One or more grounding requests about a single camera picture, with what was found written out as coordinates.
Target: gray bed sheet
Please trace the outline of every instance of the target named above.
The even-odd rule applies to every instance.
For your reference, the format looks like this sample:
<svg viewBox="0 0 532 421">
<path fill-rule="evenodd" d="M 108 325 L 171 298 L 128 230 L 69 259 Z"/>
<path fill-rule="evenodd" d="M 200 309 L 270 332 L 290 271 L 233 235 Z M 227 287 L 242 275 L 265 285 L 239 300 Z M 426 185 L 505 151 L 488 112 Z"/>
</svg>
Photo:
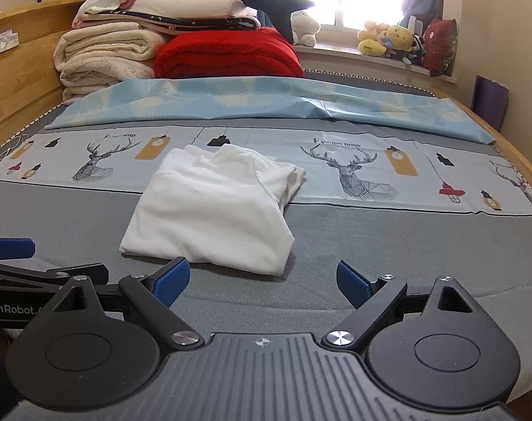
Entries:
<svg viewBox="0 0 532 421">
<path fill-rule="evenodd" d="M 225 125 L 221 120 L 178 123 Z M 369 132 L 497 154 L 472 142 L 349 122 L 239 119 L 228 125 Z M 118 251 L 139 196 L 0 182 L 0 236 L 35 240 L 36 256 L 17 262 L 23 267 L 101 262 L 110 270 L 110 282 L 150 273 L 165 261 Z M 431 285 L 440 275 L 452 275 L 520 353 L 521 374 L 512 398 L 532 388 L 532 217 L 290 204 L 285 219 L 295 244 L 282 277 L 193 265 L 190 284 L 172 309 L 206 337 L 214 331 L 312 332 L 320 337 L 352 312 L 335 281 L 341 259 L 366 274 L 393 273 L 413 285 Z"/>
</svg>

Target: crosshair logo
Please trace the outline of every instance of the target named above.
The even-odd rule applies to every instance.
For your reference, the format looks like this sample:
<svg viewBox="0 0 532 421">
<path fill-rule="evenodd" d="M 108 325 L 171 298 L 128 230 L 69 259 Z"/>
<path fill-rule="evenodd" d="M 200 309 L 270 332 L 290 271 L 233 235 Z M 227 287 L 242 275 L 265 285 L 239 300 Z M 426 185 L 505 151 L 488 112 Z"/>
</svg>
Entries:
<svg viewBox="0 0 532 421">
<path fill-rule="evenodd" d="M 258 345 L 261 348 L 264 348 L 267 345 L 270 345 L 271 342 L 266 339 L 266 337 L 260 337 L 256 342 L 254 342 L 256 345 Z"/>
</svg>

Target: blue gripper pad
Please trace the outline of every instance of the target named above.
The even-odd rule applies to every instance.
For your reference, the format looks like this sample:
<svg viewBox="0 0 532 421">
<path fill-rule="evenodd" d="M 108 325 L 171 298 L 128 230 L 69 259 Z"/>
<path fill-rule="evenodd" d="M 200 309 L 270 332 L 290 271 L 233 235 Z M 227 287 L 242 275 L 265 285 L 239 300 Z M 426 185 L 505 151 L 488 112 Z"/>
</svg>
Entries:
<svg viewBox="0 0 532 421">
<path fill-rule="evenodd" d="M 0 259 L 31 258 L 35 253 L 32 239 L 6 239 L 0 237 Z"/>
<path fill-rule="evenodd" d="M 354 309 L 361 307 L 373 295 L 371 282 L 359 275 L 344 261 L 340 261 L 336 268 L 336 284 Z"/>
<path fill-rule="evenodd" d="M 167 307 L 180 296 L 190 281 L 190 265 L 186 258 L 176 258 L 155 274 L 149 290 Z"/>
</svg>

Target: beige wall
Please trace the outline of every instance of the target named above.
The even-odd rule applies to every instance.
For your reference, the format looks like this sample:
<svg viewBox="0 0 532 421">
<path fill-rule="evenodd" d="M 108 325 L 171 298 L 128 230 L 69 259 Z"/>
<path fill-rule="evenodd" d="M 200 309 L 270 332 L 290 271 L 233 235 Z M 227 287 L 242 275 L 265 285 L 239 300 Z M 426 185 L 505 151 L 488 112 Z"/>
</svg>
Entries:
<svg viewBox="0 0 532 421">
<path fill-rule="evenodd" d="M 475 76 L 510 90 L 502 134 L 532 162 L 532 0 L 445 0 L 444 16 L 456 15 L 459 44 L 453 77 L 458 85 L 434 85 L 471 104 Z"/>
</svg>

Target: folded beige blanket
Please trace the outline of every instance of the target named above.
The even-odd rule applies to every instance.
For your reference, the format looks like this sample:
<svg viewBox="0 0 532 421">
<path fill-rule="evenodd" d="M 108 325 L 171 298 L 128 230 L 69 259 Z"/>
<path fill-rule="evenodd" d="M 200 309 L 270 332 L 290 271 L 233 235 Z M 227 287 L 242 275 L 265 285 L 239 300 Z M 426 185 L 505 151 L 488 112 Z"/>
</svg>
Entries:
<svg viewBox="0 0 532 421">
<path fill-rule="evenodd" d="M 136 22 L 79 28 L 61 37 L 53 52 L 53 62 L 58 71 L 63 71 L 69 60 L 84 56 L 151 60 L 169 40 L 169 36 L 142 29 Z"/>
<path fill-rule="evenodd" d="M 61 71 L 61 83 L 67 87 L 63 94 L 65 104 L 99 89 L 127 79 L 154 79 L 152 61 L 134 61 L 120 57 L 74 58 L 65 63 Z"/>
</svg>

